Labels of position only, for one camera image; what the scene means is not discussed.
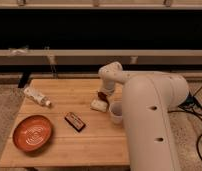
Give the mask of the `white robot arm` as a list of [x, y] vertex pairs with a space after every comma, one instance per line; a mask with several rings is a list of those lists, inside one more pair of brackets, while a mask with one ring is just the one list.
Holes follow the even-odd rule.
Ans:
[[186, 79], [175, 73], [125, 71], [118, 62], [101, 67], [100, 91], [122, 88], [122, 116], [131, 171], [181, 171], [168, 111], [189, 95]]

